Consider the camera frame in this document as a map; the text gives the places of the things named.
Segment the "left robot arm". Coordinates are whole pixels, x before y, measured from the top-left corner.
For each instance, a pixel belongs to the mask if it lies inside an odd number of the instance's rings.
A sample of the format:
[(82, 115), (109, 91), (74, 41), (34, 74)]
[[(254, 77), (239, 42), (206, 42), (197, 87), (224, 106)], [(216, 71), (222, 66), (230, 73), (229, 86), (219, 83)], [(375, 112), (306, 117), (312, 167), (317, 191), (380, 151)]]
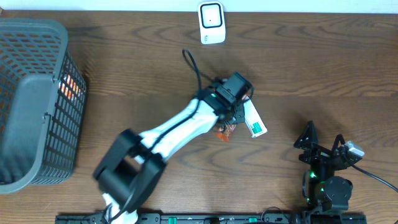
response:
[(171, 156), (217, 124), (243, 122), (245, 95), (253, 91), (235, 72), (200, 88), (188, 106), (164, 124), (140, 134), (121, 132), (93, 173), (107, 203), (105, 222), (135, 223), (137, 209), (154, 191)]

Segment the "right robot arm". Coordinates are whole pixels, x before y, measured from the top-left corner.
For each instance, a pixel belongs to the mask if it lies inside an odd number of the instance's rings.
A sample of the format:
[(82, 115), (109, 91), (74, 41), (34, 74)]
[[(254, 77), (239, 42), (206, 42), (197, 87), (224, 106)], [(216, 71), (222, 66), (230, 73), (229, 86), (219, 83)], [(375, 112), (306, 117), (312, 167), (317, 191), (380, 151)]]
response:
[(343, 136), (337, 135), (327, 149), (319, 145), (314, 122), (309, 121), (294, 147), (303, 150), (298, 159), (310, 166), (303, 175), (302, 194), (308, 208), (302, 212), (302, 223), (342, 223), (353, 190), (350, 180), (335, 175), (350, 167), (344, 158), (348, 149)]

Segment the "red Top snack bar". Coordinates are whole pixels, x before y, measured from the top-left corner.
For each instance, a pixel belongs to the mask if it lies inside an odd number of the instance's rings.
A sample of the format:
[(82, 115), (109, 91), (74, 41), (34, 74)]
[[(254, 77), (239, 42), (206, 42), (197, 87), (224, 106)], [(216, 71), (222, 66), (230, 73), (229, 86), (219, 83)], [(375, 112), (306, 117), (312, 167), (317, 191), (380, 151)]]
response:
[(236, 129), (235, 124), (224, 124), (220, 127), (217, 127), (217, 129), (215, 130), (215, 135), (220, 140), (228, 142), (235, 129)]

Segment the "orange snack packet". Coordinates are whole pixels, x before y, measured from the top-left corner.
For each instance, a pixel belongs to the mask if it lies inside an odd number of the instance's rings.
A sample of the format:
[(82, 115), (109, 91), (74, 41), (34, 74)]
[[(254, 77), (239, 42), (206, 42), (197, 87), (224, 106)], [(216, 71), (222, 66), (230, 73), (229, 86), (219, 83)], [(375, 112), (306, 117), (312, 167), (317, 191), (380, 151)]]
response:
[(81, 96), (81, 89), (71, 75), (63, 77), (63, 81), (59, 83), (58, 89), (70, 101), (75, 101)]

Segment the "white green-label small box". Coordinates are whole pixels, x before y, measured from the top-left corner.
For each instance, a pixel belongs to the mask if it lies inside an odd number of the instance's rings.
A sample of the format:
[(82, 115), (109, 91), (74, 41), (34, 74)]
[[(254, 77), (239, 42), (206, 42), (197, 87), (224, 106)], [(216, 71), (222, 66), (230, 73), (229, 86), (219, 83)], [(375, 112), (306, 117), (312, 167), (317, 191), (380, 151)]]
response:
[(251, 137), (257, 138), (268, 132), (266, 125), (263, 123), (257, 109), (251, 99), (245, 95), (244, 98), (244, 121), (248, 127)]

